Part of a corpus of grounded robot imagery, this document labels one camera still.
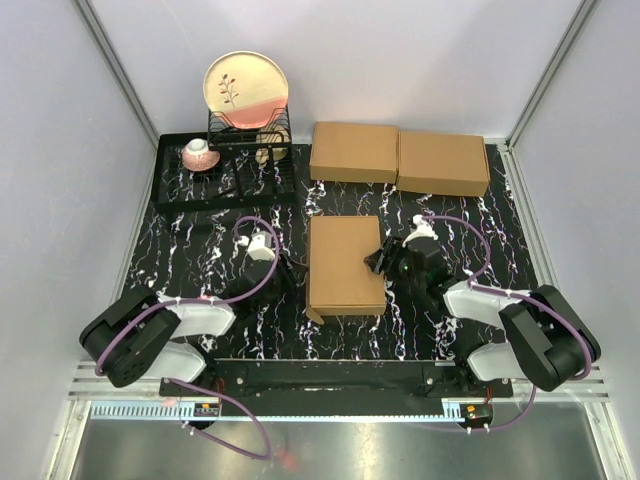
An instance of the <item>round plate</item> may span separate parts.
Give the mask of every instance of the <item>round plate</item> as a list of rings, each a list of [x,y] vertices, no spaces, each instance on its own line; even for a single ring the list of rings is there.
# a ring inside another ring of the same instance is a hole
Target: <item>round plate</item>
[[[203,90],[209,110],[242,129],[264,127],[289,97],[280,67],[255,52],[228,53],[213,62]]]

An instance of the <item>brown box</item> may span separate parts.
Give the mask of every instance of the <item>brown box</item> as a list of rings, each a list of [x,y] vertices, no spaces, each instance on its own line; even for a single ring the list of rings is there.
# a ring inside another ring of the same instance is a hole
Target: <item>brown box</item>
[[[481,197],[489,186],[484,138],[400,132],[398,190]]]
[[[312,180],[395,183],[398,129],[318,122],[313,132],[310,165]]]
[[[364,258],[380,248],[378,217],[311,217],[307,316],[382,315],[384,277],[372,273]]]

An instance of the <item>black marble table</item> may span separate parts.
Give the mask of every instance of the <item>black marble table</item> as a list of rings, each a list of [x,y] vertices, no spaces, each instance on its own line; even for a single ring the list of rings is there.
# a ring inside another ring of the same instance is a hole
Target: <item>black marble table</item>
[[[231,228],[243,215],[271,221],[283,248],[306,262],[307,221],[312,215],[377,215],[387,234],[405,236],[418,213],[446,214],[476,226],[492,248],[491,267],[481,283],[503,288],[536,286],[533,267],[497,148],[487,146],[491,184],[484,198],[397,192],[394,185],[312,182],[309,145],[294,148],[296,205],[178,214],[167,218],[147,207],[127,277],[127,286],[148,285],[181,297],[219,294],[238,277],[244,249]],[[177,188],[193,188],[189,174]],[[451,269],[470,274],[483,263],[478,240],[457,224],[434,229]],[[243,227],[249,235],[251,226]],[[430,360],[451,359],[487,340],[503,341],[501,331],[467,319],[427,310],[416,292],[387,285],[387,311],[378,317],[330,318],[319,326],[304,315],[304,289],[265,307],[253,322],[219,338],[197,339],[217,358]]]

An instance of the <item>black wire dish rack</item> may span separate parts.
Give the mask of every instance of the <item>black wire dish rack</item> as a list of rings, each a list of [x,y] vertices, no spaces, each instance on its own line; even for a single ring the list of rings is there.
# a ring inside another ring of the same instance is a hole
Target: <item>black wire dish rack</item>
[[[151,187],[151,201],[157,212],[173,214],[296,201],[288,107],[275,109],[261,129],[240,130],[223,113],[211,111],[208,125],[207,132],[160,137]],[[206,139],[210,150],[220,152],[215,167],[204,172],[191,172],[184,167],[182,150],[194,138]]]

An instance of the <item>plate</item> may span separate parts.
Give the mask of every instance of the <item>plate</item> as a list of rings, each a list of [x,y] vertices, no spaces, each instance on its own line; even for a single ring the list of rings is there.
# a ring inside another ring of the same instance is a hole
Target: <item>plate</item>
[[[241,129],[264,127],[289,98],[280,67],[255,52],[228,53],[213,62],[203,90],[209,110]]]

